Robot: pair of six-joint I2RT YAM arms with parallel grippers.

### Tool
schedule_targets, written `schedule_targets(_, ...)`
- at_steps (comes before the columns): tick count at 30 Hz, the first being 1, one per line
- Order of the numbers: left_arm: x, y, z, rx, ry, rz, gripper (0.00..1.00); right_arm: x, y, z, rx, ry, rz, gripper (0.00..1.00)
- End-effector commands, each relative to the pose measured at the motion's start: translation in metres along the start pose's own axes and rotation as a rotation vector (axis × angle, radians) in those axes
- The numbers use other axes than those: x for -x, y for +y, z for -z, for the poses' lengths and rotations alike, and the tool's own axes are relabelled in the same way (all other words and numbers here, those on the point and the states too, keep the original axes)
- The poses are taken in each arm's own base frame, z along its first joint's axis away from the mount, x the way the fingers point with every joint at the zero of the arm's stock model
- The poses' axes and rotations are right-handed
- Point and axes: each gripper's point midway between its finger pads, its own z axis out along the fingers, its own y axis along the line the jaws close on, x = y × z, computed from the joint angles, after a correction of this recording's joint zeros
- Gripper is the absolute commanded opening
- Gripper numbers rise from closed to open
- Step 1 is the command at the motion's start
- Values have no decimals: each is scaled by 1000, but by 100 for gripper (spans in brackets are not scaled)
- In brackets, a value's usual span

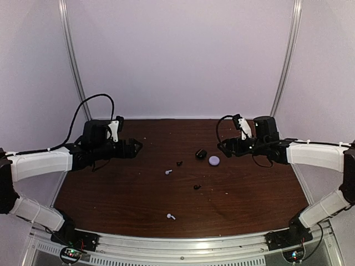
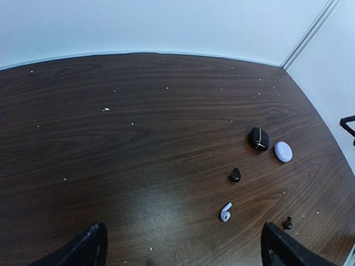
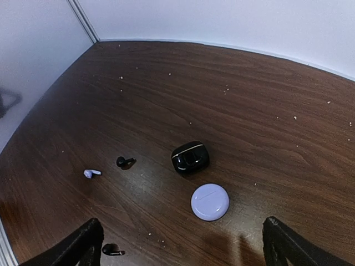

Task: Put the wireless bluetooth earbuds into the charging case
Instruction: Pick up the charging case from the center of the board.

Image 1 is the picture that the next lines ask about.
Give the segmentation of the lilac earbud charging case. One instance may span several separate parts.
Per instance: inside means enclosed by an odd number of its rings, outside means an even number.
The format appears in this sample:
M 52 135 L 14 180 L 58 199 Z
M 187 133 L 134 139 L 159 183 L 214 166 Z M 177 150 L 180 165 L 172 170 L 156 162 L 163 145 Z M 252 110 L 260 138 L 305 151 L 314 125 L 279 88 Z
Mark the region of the lilac earbud charging case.
M 220 158 L 217 156 L 210 156 L 209 157 L 209 165 L 211 166 L 218 166 L 220 164 Z

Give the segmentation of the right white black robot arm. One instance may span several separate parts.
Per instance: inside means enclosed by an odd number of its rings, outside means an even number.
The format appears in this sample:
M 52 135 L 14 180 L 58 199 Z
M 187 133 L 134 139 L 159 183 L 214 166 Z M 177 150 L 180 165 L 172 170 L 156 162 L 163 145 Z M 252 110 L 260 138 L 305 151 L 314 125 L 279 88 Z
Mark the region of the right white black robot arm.
M 232 120 L 240 136 L 217 140 L 217 148 L 226 157 L 265 156 L 271 164 L 309 165 L 335 170 L 343 175 L 338 188 L 299 211 L 290 219 L 287 229 L 266 234 L 270 250 L 311 241 L 311 227 L 354 206 L 354 143 L 281 139 L 272 116 L 254 118 L 254 129 L 239 114 L 228 115 L 227 118 Z

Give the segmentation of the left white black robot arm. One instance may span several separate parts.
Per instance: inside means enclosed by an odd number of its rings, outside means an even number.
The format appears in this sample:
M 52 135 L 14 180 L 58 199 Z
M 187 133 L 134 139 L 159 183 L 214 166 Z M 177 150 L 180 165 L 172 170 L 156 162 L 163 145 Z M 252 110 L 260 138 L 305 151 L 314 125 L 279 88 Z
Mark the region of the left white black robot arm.
M 96 170 L 97 161 L 113 158 L 135 158 L 143 148 L 136 139 L 123 140 L 119 132 L 124 119 L 90 120 L 84 124 L 82 135 L 74 143 L 41 151 L 1 151 L 1 214 L 13 214 L 43 226 L 64 244 L 74 246 L 80 241 L 74 221 L 64 212 L 46 207 L 33 199 L 21 196 L 14 189 L 20 180 L 47 173 Z

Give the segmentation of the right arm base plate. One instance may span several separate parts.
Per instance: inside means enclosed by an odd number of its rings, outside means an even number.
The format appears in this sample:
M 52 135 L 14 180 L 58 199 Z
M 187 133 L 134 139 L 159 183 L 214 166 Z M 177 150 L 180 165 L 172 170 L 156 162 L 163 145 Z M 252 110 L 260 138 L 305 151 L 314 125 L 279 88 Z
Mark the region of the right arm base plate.
M 312 239 L 313 235 L 310 232 L 302 233 L 300 236 L 294 236 L 288 229 L 277 232 L 271 231 L 265 235 L 269 251 L 301 245 L 305 242 L 311 241 Z

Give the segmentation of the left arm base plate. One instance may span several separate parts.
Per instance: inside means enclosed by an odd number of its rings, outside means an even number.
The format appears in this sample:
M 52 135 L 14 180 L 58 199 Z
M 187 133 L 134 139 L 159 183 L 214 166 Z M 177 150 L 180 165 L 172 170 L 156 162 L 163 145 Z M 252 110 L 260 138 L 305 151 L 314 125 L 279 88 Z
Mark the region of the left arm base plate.
M 75 231 L 74 240 L 69 241 L 61 237 L 58 232 L 55 232 L 51 234 L 50 240 L 78 250 L 95 252 L 98 245 L 99 235 L 83 231 Z

